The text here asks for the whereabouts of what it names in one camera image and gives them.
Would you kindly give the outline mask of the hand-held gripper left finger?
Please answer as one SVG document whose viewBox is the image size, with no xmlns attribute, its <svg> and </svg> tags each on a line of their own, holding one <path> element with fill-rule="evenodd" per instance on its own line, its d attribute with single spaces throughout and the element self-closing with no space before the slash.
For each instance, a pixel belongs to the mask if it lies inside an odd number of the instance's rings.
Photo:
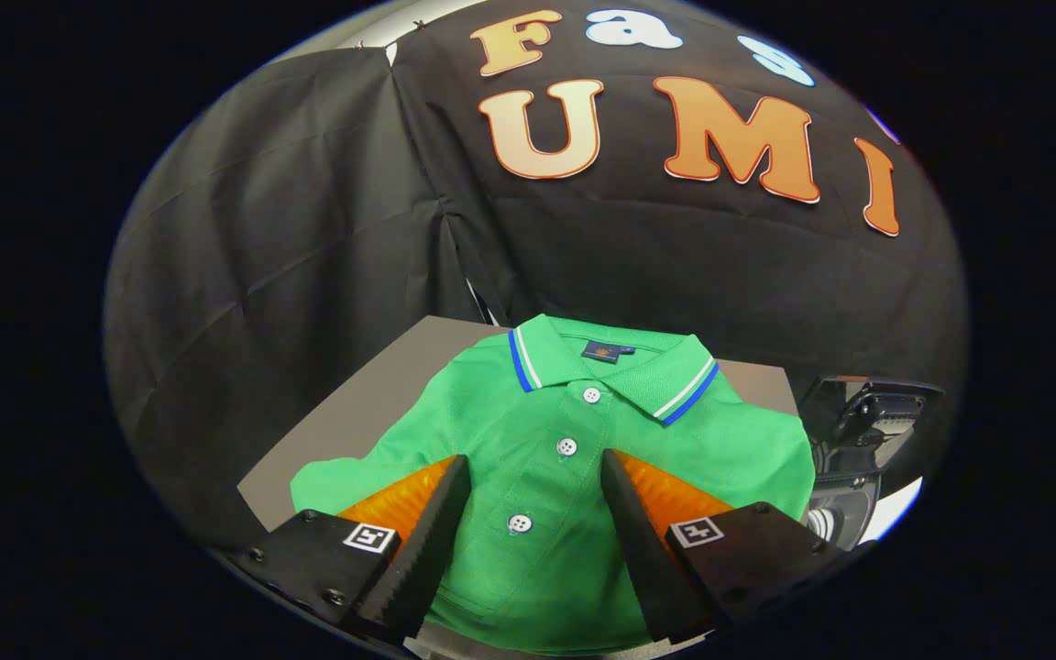
<svg viewBox="0 0 1056 660">
<path fill-rule="evenodd" d="M 243 577 L 334 630 L 403 644 L 453 555 L 472 479 L 463 455 L 397 480 L 339 515 L 304 510 L 231 553 Z"/>
</svg>

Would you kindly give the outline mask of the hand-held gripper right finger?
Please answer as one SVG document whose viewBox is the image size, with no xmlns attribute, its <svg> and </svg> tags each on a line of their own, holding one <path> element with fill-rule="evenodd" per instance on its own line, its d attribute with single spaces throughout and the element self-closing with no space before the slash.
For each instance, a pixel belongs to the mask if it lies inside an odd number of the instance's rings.
<svg viewBox="0 0 1056 660">
<path fill-rule="evenodd" d="M 608 448 L 607 502 L 650 638 L 686 642 L 766 617 L 840 569 L 840 550 L 767 502 L 733 507 Z"/>
</svg>

